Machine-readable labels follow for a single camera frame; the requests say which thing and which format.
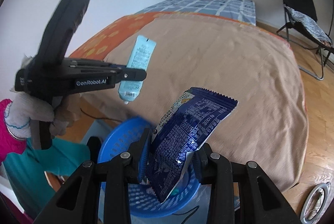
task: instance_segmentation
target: pink sleeve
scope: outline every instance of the pink sleeve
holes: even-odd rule
[[[27,147],[25,140],[16,140],[7,130],[4,111],[9,103],[11,103],[10,99],[4,99],[0,102],[0,164],[5,160],[8,153],[22,154]]]

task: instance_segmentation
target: chair leg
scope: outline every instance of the chair leg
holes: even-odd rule
[[[319,49],[320,49],[320,47],[318,46],[318,47],[315,47],[315,48],[308,48],[308,47],[305,47],[305,46],[303,46],[302,44],[300,44],[300,43],[298,43],[298,42],[296,42],[296,41],[294,41],[294,40],[292,40],[292,39],[290,39],[289,38],[289,34],[288,34],[288,32],[287,32],[287,36],[283,36],[283,35],[280,35],[280,34],[277,34],[278,36],[280,36],[280,37],[282,37],[282,38],[284,38],[286,41],[288,41],[289,43],[290,42],[293,42],[293,43],[295,43],[295,44],[297,44],[298,46],[301,46],[303,49],[307,49],[307,50],[317,50],[317,54],[318,54],[318,52],[319,52]]]
[[[283,25],[279,30],[276,31],[276,33],[278,34],[281,30],[283,30],[286,27],[286,25]]]
[[[324,61],[324,66],[327,64],[327,61],[328,61],[328,59],[329,59],[329,55],[331,55],[331,53],[330,53],[330,52],[328,52],[328,54],[327,54],[327,56],[326,56],[326,58],[325,58],[325,61]]]
[[[301,67],[300,65],[298,65],[299,69],[304,71],[305,73],[307,73],[308,75],[312,76],[313,78],[317,79],[317,80],[323,80],[324,79],[324,63],[323,63],[323,57],[322,57],[322,51],[321,51],[321,48],[319,48],[320,50],[320,58],[321,58],[321,77],[319,77],[317,74],[314,74],[310,71],[308,71],[307,69]]]
[[[287,41],[290,42],[290,39],[289,39],[289,29],[288,29],[288,26],[286,26],[286,33],[287,33]]]

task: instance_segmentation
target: light blue tube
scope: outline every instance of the light blue tube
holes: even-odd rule
[[[126,67],[147,70],[155,45],[156,42],[138,35]],[[138,97],[142,85],[143,81],[123,80],[118,88],[118,94],[124,103],[128,104],[129,101],[134,101]]]

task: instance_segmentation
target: barcode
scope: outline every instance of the barcode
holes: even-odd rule
[[[135,97],[134,92],[125,92],[125,95],[128,96],[128,97]]]

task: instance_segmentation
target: bracelet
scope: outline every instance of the bracelet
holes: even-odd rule
[[[5,123],[5,124],[6,124],[7,131],[9,132],[9,134],[10,134],[14,139],[16,139],[16,140],[18,140],[18,141],[24,141],[24,140],[25,140],[25,138],[19,138],[19,137],[15,136],[15,135],[10,131],[10,129],[8,128],[7,123]]]

